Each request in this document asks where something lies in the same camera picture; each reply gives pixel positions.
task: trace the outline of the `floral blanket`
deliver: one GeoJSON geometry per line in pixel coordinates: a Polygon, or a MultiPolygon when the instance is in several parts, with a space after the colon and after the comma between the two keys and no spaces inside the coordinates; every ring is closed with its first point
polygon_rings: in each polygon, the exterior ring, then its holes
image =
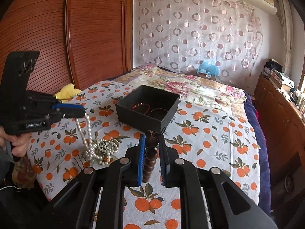
{"type": "Polygon", "coordinates": [[[142,84],[179,94],[182,99],[200,106],[224,110],[230,115],[246,118],[243,90],[192,75],[164,71],[153,65],[139,66],[114,81],[132,86],[142,84]]]}
{"type": "MultiPolygon", "coordinates": [[[[79,103],[86,108],[95,137],[117,141],[119,151],[112,158],[114,160],[123,157],[127,148],[137,145],[141,134],[118,121],[115,103],[141,84],[158,86],[182,97],[164,133],[167,146],[175,148],[180,157],[196,167],[207,170],[219,167],[258,204],[258,145],[254,130],[243,112],[243,91],[145,66],[116,81],[96,83],[69,103],[79,103]],[[206,82],[213,88],[204,86],[206,82]]],[[[86,129],[85,120],[80,125],[86,129]]],[[[89,166],[73,119],[63,119],[53,124],[51,130],[33,133],[31,143],[27,155],[49,200],[89,166]]],[[[126,187],[124,229],[181,227],[179,189],[163,187],[159,170],[157,161],[147,184],[143,183],[139,188],[126,187]]]]}

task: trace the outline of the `open black box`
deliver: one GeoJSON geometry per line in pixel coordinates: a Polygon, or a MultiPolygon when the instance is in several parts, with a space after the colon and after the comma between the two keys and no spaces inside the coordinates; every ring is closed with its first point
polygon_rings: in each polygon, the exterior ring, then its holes
{"type": "Polygon", "coordinates": [[[132,126],[142,132],[147,130],[161,132],[167,127],[175,115],[179,104],[179,95],[156,89],[150,86],[141,85],[129,95],[115,104],[119,121],[132,126]],[[139,103],[150,105],[150,111],[155,108],[167,110],[167,114],[162,120],[149,117],[147,115],[132,110],[132,106],[139,103]]]}

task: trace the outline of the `beige curtain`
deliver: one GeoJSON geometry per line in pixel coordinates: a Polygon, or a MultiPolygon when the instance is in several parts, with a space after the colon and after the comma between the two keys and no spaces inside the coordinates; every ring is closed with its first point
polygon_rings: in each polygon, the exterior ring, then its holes
{"type": "Polygon", "coordinates": [[[223,0],[135,0],[142,63],[192,73],[206,62],[217,81],[247,86],[263,43],[260,19],[242,2],[223,0]]]}
{"type": "Polygon", "coordinates": [[[290,75],[290,53],[292,47],[292,36],[293,36],[293,26],[292,26],[292,15],[288,0],[278,0],[281,11],[282,26],[284,30],[284,43],[285,43],[285,63],[283,63],[283,71],[289,76],[290,75]]]}

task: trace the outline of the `metal bolt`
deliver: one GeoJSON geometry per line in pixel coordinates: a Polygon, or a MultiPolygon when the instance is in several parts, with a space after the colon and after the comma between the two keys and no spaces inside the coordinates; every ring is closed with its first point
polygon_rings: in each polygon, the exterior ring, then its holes
{"type": "Polygon", "coordinates": [[[86,175],[90,175],[93,172],[93,168],[91,167],[87,167],[86,169],[84,169],[83,171],[86,175]]]}
{"type": "Polygon", "coordinates": [[[129,163],[129,159],[127,157],[123,157],[123,158],[120,159],[120,163],[121,164],[127,164],[127,163],[129,163]]]}
{"type": "Polygon", "coordinates": [[[176,164],[179,164],[179,165],[182,165],[182,164],[184,164],[184,160],[183,160],[182,158],[177,158],[177,159],[175,160],[175,163],[176,163],[176,164]]]}
{"type": "Polygon", "coordinates": [[[217,167],[213,167],[213,168],[211,169],[211,172],[212,172],[213,174],[215,174],[215,175],[218,175],[218,174],[220,174],[220,169],[217,168],[217,167]]]}

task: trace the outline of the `yellow cloth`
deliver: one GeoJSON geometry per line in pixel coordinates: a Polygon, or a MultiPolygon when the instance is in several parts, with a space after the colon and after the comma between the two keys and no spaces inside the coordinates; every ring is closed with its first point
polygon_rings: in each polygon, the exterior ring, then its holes
{"type": "Polygon", "coordinates": [[[66,102],[68,99],[79,94],[81,90],[76,89],[74,84],[67,84],[58,93],[55,94],[56,99],[66,102]]]}

